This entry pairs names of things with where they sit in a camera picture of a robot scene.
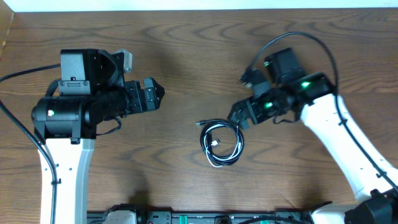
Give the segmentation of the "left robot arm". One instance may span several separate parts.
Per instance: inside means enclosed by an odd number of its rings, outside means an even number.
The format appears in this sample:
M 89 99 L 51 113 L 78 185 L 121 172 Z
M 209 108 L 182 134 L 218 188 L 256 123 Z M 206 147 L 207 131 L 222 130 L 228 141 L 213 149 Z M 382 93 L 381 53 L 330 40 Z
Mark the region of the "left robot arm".
M 125 81 L 127 50 L 64 49 L 61 78 L 33 108 L 40 141 L 41 223 L 86 223 L 88 173 L 103 121 L 159 109 L 164 88 L 153 78 Z

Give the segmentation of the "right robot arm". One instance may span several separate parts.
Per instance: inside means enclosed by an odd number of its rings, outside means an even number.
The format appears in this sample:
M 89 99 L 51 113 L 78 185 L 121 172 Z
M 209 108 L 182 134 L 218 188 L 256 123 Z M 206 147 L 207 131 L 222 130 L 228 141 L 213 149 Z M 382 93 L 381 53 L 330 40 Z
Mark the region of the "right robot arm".
M 230 122 L 246 129 L 289 111 L 327 148 L 358 204 L 329 203 L 308 214 L 310 223 L 397 223 L 397 169 L 373 146 L 322 72 L 307 74 L 293 50 L 280 50 L 264 60 L 270 78 L 247 68 L 240 81 L 253 95 L 235 103 Z

